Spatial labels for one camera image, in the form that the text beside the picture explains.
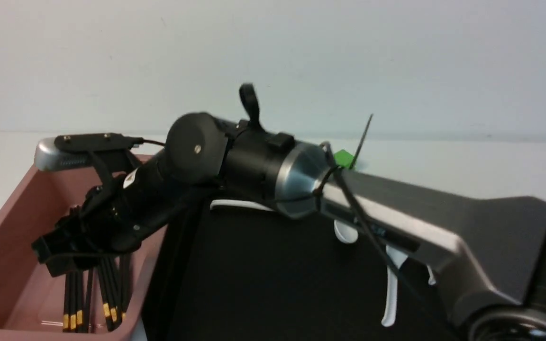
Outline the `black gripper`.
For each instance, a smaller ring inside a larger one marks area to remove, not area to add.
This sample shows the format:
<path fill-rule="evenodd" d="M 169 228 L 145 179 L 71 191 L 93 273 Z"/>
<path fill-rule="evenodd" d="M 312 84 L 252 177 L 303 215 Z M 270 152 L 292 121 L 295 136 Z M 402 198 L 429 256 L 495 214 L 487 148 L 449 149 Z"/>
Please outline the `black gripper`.
<path fill-rule="evenodd" d="M 163 161 L 147 161 L 112 184 L 91 192 L 78 211 L 63 218 L 55 234 L 32 242 L 37 262 L 51 277 L 89 269 L 89 259 L 128 254 L 186 205 L 188 184 L 174 179 Z"/>

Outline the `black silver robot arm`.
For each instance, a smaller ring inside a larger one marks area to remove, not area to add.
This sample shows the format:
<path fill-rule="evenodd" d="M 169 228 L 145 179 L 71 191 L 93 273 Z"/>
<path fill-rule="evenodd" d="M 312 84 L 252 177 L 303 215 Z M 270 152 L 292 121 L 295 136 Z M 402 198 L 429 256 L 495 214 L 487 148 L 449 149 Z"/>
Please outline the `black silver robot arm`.
<path fill-rule="evenodd" d="M 447 324 L 470 341 L 546 341 L 546 201 L 463 197 L 358 172 L 338 165 L 329 143 L 267 132 L 258 110 L 249 118 L 185 114 L 144 163 L 131 153 L 137 138 L 57 136 L 35 166 L 60 171 L 62 156 L 77 153 L 74 168 L 93 167 L 102 184 L 32 242 L 37 261 L 52 277 L 90 269 L 227 189 L 288 218 L 329 216 L 429 266 Z"/>

